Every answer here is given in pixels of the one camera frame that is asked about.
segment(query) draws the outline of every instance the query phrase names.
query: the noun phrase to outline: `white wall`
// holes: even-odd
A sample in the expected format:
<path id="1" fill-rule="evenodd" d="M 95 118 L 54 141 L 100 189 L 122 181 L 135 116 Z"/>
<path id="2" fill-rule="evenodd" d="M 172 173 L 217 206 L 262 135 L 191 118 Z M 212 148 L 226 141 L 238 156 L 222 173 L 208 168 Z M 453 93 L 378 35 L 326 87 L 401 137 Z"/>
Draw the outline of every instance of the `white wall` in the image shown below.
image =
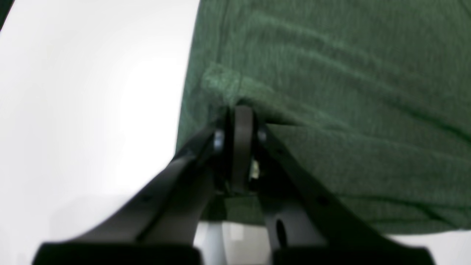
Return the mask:
<path id="1" fill-rule="evenodd" d="M 86 231 L 166 166 L 197 6 L 16 0 L 0 33 L 0 265 L 28 264 L 42 241 Z M 227 233 L 227 251 L 267 251 L 242 244 L 262 230 Z M 400 239 L 464 265 L 470 238 Z"/>

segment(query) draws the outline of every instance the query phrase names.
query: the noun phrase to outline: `hole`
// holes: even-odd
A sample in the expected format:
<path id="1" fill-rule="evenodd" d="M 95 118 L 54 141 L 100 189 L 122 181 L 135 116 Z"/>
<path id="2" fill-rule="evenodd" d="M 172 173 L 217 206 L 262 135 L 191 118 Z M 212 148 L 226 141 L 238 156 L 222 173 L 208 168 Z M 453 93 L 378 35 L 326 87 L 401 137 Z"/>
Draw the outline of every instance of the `hole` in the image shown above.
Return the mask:
<path id="1" fill-rule="evenodd" d="M 329 199 L 327 199 L 326 197 L 322 195 L 317 197 L 317 202 L 322 206 L 327 206 L 330 203 Z"/>
<path id="2" fill-rule="evenodd" d="M 286 230 L 284 229 L 284 224 L 281 220 L 276 221 L 276 235 L 278 237 L 278 242 L 280 247 L 285 248 L 288 245 L 288 240 L 286 238 Z"/>

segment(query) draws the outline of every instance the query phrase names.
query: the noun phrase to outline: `black mechanism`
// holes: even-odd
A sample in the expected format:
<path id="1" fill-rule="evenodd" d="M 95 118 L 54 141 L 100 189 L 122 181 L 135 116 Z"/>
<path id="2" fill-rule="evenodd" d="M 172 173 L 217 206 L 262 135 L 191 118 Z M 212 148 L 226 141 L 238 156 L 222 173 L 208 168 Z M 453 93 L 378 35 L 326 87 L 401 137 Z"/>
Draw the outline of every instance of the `black mechanism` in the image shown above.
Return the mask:
<path id="1" fill-rule="evenodd" d="M 247 106 L 221 109 L 118 212 L 73 240 L 42 244 L 33 264 L 203 264 L 192 245 L 206 206 L 241 194 L 260 201 L 270 264 L 433 264 L 426 248 L 396 244 L 346 209 Z"/>
<path id="2" fill-rule="evenodd" d="M 0 31 L 3 28 L 5 20 L 7 20 L 8 13 L 13 6 L 14 0 L 2 0 L 0 1 Z"/>

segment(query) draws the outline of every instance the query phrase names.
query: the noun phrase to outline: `green fabric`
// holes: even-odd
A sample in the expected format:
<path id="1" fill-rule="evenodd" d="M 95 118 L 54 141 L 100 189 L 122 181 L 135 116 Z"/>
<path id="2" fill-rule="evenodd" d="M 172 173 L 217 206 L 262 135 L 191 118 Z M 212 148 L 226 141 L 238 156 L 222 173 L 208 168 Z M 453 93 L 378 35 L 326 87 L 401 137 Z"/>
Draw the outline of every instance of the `green fabric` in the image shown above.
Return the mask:
<path id="1" fill-rule="evenodd" d="M 378 231 L 470 229 L 470 10 L 469 0 L 201 0 L 177 149 L 211 108 L 242 99 Z M 253 205 L 232 201 L 229 218 L 247 219 L 244 207 L 259 216 Z"/>

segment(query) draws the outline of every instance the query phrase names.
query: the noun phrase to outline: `green shirt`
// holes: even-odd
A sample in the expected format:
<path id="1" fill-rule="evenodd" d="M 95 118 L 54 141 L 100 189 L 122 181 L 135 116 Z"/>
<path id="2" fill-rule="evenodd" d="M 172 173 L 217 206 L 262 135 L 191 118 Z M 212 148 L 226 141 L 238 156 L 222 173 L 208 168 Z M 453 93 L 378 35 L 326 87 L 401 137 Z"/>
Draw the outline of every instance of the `green shirt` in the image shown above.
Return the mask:
<path id="1" fill-rule="evenodd" d="M 201 0 L 177 149 L 212 108 L 245 100 L 378 231 L 470 229 L 470 10 L 469 0 Z M 253 205 L 228 203 L 229 218 L 259 218 Z"/>

